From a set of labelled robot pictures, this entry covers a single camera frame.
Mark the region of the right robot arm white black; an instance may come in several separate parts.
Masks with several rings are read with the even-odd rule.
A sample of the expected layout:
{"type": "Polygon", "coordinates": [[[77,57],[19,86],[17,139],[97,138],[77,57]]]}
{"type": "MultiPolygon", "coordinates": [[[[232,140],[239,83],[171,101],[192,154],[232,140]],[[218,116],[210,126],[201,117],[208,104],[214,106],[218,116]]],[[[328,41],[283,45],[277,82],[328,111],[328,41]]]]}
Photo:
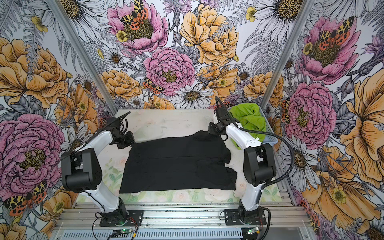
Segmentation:
{"type": "Polygon", "coordinates": [[[237,221],[244,225],[265,225],[265,211],[260,206],[262,187],[276,176],[274,150],[270,144],[263,144],[258,138],[244,130],[223,106],[214,110],[216,119],[209,123],[209,133],[225,135],[243,150],[243,174],[247,181],[246,190],[240,200],[237,221]]]}

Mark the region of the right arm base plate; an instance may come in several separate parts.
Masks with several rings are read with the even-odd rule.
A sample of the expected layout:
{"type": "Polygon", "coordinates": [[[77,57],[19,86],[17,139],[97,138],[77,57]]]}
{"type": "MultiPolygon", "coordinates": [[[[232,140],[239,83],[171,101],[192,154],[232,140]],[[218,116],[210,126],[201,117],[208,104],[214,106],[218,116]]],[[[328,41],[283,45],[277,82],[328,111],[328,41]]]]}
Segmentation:
{"type": "Polygon", "coordinates": [[[243,208],[225,209],[224,220],[227,226],[264,226],[267,224],[266,215],[261,208],[253,211],[245,211],[243,208]]]}

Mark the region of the black garment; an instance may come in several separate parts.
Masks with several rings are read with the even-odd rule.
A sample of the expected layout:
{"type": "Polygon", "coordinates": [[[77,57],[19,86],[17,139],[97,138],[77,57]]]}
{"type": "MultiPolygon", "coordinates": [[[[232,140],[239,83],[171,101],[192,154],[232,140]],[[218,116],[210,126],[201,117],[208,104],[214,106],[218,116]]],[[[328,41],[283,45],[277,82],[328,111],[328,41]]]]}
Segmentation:
{"type": "Polygon", "coordinates": [[[214,189],[234,191],[237,172],[220,136],[199,131],[186,137],[132,144],[119,192],[214,189]]]}

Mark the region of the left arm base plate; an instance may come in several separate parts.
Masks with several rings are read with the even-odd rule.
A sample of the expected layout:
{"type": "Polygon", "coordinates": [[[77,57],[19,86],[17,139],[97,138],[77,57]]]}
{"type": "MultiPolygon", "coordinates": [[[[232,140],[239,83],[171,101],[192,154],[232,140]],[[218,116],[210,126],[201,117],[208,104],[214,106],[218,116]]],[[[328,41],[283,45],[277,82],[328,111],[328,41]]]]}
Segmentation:
{"type": "Polygon", "coordinates": [[[114,211],[102,216],[100,227],[140,227],[142,225],[144,211],[128,210],[124,214],[114,211]]]}

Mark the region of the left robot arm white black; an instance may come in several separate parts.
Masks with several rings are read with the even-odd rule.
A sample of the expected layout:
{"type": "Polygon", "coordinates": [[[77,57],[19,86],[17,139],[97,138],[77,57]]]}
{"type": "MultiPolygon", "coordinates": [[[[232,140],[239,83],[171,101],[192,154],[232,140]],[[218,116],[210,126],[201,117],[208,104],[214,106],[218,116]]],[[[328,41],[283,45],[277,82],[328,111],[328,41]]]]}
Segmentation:
{"type": "Polygon", "coordinates": [[[118,149],[130,146],[133,133],[128,131],[126,113],[107,119],[107,123],[91,135],[80,147],[61,156],[62,183],[67,191],[80,193],[91,199],[107,223],[121,226],[128,220],[123,200],[113,194],[103,182],[103,171],[98,155],[109,145],[118,149]]]}

